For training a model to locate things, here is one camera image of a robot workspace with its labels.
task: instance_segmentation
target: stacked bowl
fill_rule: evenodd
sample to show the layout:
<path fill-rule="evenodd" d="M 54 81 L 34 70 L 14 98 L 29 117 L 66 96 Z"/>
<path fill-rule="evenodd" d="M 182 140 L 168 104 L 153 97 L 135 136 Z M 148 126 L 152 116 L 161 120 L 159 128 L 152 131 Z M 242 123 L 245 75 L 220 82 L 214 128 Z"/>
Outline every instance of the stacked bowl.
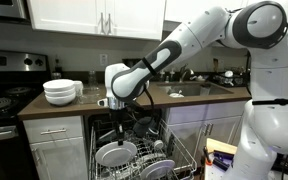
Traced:
<path fill-rule="evenodd" d="M 56 79 L 43 84 L 46 100 L 56 106 L 65 106 L 76 97 L 74 81 Z"/>

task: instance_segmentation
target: kitchen counter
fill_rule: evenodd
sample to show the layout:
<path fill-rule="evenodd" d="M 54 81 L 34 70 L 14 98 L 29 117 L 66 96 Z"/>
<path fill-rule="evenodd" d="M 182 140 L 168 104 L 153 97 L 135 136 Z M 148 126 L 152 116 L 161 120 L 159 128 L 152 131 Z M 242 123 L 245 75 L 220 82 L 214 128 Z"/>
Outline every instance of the kitchen counter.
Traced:
<path fill-rule="evenodd" d="M 232 92 L 231 94 L 171 98 L 158 87 L 158 84 L 160 83 L 150 82 L 150 86 L 148 88 L 153 98 L 155 108 L 244 101 L 251 98 L 245 87 L 225 88 L 226 90 Z M 100 85 L 100 89 L 100 96 L 102 98 L 105 98 L 105 86 Z M 150 101 L 145 93 L 143 93 L 140 97 L 137 98 L 137 103 L 140 104 L 144 109 L 150 109 Z M 71 103 L 67 106 L 56 107 L 47 102 L 43 92 L 37 98 L 35 98 L 28 106 L 26 106 L 18 114 L 18 117 L 20 120 L 23 121 L 53 117 L 94 115 L 108 112 L 109 109 L 107 107 L 101 107 L 97 104 Z"/>

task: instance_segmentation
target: dishwasher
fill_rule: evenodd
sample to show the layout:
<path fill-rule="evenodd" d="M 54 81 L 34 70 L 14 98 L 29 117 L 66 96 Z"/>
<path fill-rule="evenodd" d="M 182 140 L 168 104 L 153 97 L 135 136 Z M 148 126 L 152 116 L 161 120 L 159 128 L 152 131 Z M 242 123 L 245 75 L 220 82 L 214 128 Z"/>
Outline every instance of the dishwasher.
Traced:
<path fill-rule="evenodd" d="M 132 129 L 127 129 L 133 127 L 136 122 L 135 118 L 129 118 L 124 120 L 123 125 L 125 140 L 137 147 L 136 155 L 126 164 L 107 167 L 97 163 L 95 156 L 101 147 L 115 141 L 110 137 L 110 134 L 115 132 L 114 122 L 109 117 L 95 118 L 91 121 L 89 125 L 90 180 L 194 179 L 196 161 L 163 119 L 160 119 L 157 125 L 156 134 L 146 133 L 140 138 L 132 133 Z"/>

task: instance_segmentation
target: faucet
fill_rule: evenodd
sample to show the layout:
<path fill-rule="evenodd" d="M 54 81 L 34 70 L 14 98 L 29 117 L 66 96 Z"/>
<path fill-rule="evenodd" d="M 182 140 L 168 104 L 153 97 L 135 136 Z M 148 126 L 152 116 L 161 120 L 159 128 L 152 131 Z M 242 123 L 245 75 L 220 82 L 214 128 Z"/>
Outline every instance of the faucet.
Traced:
<path fill-rule="evenodd" d="M 187 72 L 190 72 L 190 75 L 194 75 L 194 71 L 192 69 L 185 69 L 183 70 L 183 72 L 180 73 L 180 83 L 183 82 L 184 77 L 186 75 Z"/>

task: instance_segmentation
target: backsplash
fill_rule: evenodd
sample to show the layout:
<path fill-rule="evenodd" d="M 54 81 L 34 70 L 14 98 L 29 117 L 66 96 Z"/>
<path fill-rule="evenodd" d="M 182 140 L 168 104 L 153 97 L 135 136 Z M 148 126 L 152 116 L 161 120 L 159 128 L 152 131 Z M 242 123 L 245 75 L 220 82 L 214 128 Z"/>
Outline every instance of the backsplash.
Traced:
<path fill-rule="evenodd" d="M 155 49 L 160 42 L 126 38 L 110 38 L 33 31 L 30 26 L 0 23 L 0 50 L 40 53 L 48 56 L 54 69 L 56 56 L 64 71 L 104 71 L 99 54 L 108 55 L 108 64 L 121 63 L 125 58 L 141 58 Z M 219 70 L 224 67 L 244 66 L 246 50 L 208 47 L 187 61 L 173 65 L 176 71 L 188 63 L 196 72 L 213 71 L 213 58 L 220 60 Z"/>

